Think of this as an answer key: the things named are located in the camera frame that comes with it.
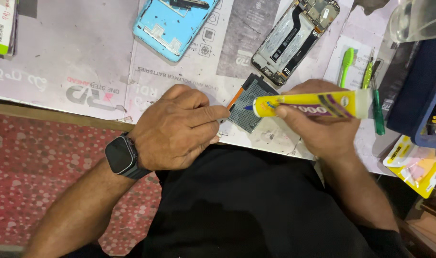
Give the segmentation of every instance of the left hand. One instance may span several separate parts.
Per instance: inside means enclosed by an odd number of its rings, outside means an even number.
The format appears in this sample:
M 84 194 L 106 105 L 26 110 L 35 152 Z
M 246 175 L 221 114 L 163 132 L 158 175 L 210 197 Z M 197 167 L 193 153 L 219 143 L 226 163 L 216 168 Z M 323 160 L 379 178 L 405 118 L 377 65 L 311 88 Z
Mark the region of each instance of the left hand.
M 210 106 L 201 91 L 174 85 L 128 135 L 135 141 L 139 166 L 152 171 L 191 166 L 205 148 L 219 141 L 216 120 L 229 115 L 224 106 Z

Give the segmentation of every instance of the phone screen assembly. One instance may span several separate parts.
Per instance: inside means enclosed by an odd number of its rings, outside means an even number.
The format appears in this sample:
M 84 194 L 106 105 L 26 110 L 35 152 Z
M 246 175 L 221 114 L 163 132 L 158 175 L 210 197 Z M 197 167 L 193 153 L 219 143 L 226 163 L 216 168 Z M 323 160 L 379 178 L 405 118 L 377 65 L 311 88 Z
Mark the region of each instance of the phone screen assembly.
M 339 11 L 335 0 L 295 0 L 259 47 L 251 62 L 277 89 L 280 88 Z

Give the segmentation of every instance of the red patterned cloth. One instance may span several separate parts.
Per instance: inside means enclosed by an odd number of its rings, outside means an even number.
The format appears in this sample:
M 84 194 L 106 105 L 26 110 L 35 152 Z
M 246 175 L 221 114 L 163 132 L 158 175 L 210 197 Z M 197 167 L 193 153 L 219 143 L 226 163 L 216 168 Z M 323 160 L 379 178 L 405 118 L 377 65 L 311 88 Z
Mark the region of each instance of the red patterned cloth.
M 0 245 L 24 246 L 45 210 L 104 156 L 113 130 L 0 115 Z M 125 255 L 148 232 L 161 199 L 154 173 L 116 205 L 100 239 Z

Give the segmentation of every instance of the yellow packaging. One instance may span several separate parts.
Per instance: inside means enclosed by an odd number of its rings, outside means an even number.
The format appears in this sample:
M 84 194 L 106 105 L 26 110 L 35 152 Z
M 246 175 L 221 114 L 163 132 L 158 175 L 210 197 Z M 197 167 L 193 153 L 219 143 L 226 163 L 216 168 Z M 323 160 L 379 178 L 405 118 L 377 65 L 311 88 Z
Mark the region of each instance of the yellow packaging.
M 423 198 L 436 185 L 436 149 L 416 146 L 408 136 L 401 136 L 383 164 Z
M 335 91 L 259 97 L 253 101 L 253 111 L 261 118 L 272 117 L 276 107 L 287 105 L 307 116 L 364 119 L 368 117 L 370 104 L 369 90 Z

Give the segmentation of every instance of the green screwdriver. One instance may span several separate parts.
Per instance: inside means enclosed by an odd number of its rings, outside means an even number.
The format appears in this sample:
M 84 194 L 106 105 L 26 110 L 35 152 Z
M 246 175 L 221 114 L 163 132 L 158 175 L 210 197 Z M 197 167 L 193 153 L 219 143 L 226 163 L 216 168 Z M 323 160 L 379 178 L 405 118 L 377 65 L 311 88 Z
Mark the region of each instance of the green screwdriver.
M 383 121 L 383 111 L 382 111 L 382 106 L 380 104 L 379 90 L 377 89 L 376 78 L 375 78 L 375 73 L 380 63 L 381 61 L 376 61 L 372 68 L 372 75 L 371 75 L 372 113 L 374 115 L 374 124 L 376 126 L 376 133 L 378 135 L 384 135 L 385 124 Z

